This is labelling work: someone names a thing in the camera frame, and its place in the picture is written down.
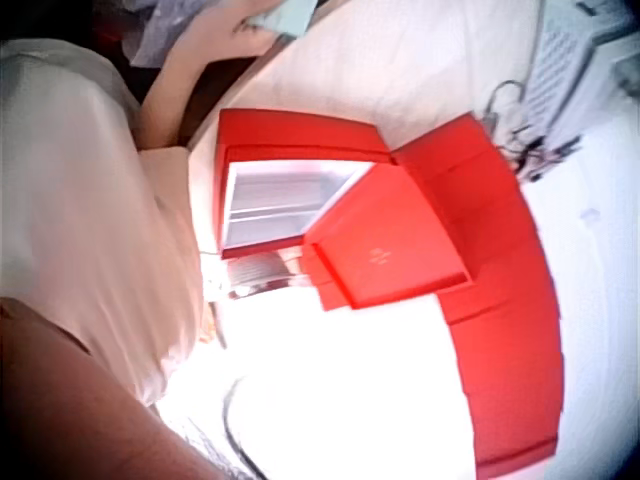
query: black cable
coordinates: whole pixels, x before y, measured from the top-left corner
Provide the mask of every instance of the black cable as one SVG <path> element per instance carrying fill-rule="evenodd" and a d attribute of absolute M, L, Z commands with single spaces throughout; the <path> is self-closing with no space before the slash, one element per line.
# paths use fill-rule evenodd
<path fill-rule="evenodd" d="M 493 112 L 493 104 L 496 101 L 498 92 L 508 85 L 513 85 L 514 87 L 518 87 L 518 89 L 520 90 L 520 95 L 518 96 L 518 100 L 522 100 L 522 96 L 524 95 L 524 84 L 522 82 L 518 82 L 517 80 L 505 80 L 504 82 L 500 82 L 498 86 L 493 89 L 493 92 L 491 92 L 491 96 L 489 97 L 489 102 L 487 103 L 487 106 L 484 109 L 485 117 Z"/>
<path fill-rule="evenodd" d="M 229 389 L 229 391 L 224 397 L 224 403 L 222 406 L 222 423 L 224 424 L 224 433 L 227 436 L 227 441 L 229 442 L 231 449 L 242 461 L 245 467 L 247 467 L 249 471 L 253 475 L 255 475 L 256 478 L 258 478 L 258 480 L 269 480 L 267 476 L 264 473 L 262 473 L 262 470 L 258 468 L 255 462 L 251 459 L 251 457 L 247 455 L 247 452 L 244 451 L 242 446 L 238 443 L 238 441 L 235 439 L 235 437 L 231 433 L 231 427 L 229 427 L 229 406 L 231 405 L 231 400 L 233 400 L 233 397 L 236 393 L 238 385 L 243 379 L 244 378 L 239 378 L 238 380 L 233 382 L 233 385 L 231 385 L 231 388 Z"/>

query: wooden table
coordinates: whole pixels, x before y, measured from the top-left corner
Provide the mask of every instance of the wooden table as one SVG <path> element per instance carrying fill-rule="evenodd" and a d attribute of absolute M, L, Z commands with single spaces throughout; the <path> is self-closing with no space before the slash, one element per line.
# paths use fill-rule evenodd
<path fill-rule="evenodd" d="M 330 0 L 305 37 L 278 43 L 212 109 L 189 147 L 196 236 L 215 251 L 212 163 L 218 113 L 244 107 L 375 124 L 397 148 L 526 79 L 539 0 Z"/>

